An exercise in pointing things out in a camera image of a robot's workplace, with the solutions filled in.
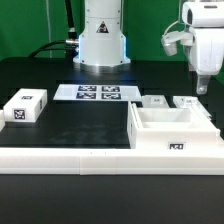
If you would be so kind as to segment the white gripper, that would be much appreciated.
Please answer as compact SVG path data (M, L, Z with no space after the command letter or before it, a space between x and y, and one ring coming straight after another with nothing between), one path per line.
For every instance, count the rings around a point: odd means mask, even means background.
M182 20L193 36L186 55L199 74L196 92L204 95L210 81L208 75L217 75L224 61L224 1L184 2Z

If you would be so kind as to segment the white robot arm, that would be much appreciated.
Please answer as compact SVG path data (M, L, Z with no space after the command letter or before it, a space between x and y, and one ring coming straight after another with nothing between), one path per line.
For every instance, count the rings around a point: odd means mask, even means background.
M84 0L85 27L79 35L76 67L93 72L125 68L126 37L121 31L123 0ZM224 63L224 0L180 0L182 31L166 30L161 43L167 55L182 45L189 69L197 74L196 92L207 92L209 80Z

